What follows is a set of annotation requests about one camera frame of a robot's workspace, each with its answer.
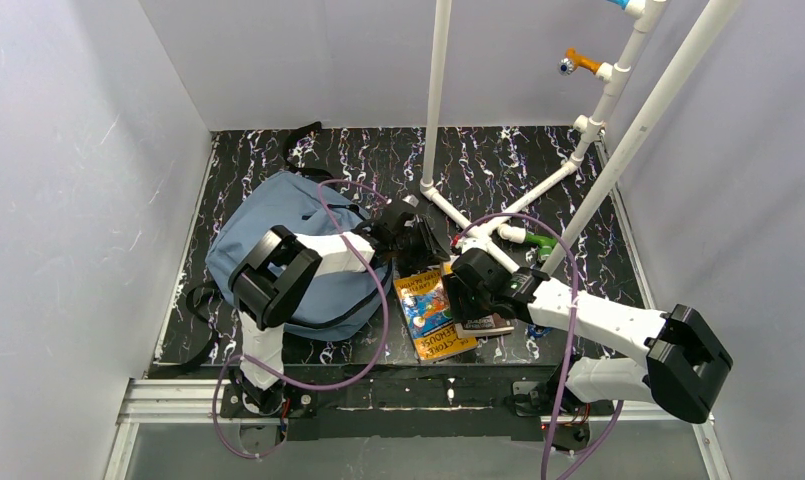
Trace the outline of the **beige paperback book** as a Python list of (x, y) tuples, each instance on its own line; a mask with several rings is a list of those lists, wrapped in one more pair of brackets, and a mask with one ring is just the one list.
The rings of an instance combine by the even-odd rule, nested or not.
[(449, 311), (459, 338), (473, 339), (501, 336), (515, 329), (511, 319), (498, 314), (484, 314), (473, 302), (472, 295), (453, 273), (450, 262), (441, 265), (442, 285), (449, 303)]

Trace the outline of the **light blue student backpack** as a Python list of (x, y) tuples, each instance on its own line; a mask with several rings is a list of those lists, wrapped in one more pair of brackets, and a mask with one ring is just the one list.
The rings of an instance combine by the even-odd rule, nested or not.
[(314, 149), (319, 121), (294, 130), (220, 132), (162, 350), (149, 377), (169, 379), (225, 360), (242, 335), (228, 281), (274, 226), (328, 235), (368, 219), (361, 206), (318, 183), (332, 178)]

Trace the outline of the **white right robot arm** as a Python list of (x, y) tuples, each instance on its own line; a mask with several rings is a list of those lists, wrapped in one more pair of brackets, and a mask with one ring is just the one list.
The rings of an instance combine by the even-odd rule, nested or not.
[(486, 251), (458, 257), (444, 277), (453, 315), (478, 320), (496, 314), (537, 327), (572, 331), (618, 352), (616, 358), (569, 362), (562, 397), (655, 403), (668, 414), (701, 424), (728, 377), (733, 359), (694, 308), (640, 309), (574, 291), (539, 270), (514, 272)]

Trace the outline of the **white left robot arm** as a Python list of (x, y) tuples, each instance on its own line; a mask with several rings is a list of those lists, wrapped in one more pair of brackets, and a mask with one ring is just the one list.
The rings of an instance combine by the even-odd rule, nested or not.
[(349, 339), (381, 309), (396, 276), (449, 259), (415, 203), (391, 201), (372, 218), (352, 203), (319, 207), (301, 219), (288, 212), (228, 268), (246, 391), (264, 397), (280, 383), (285, 333)]

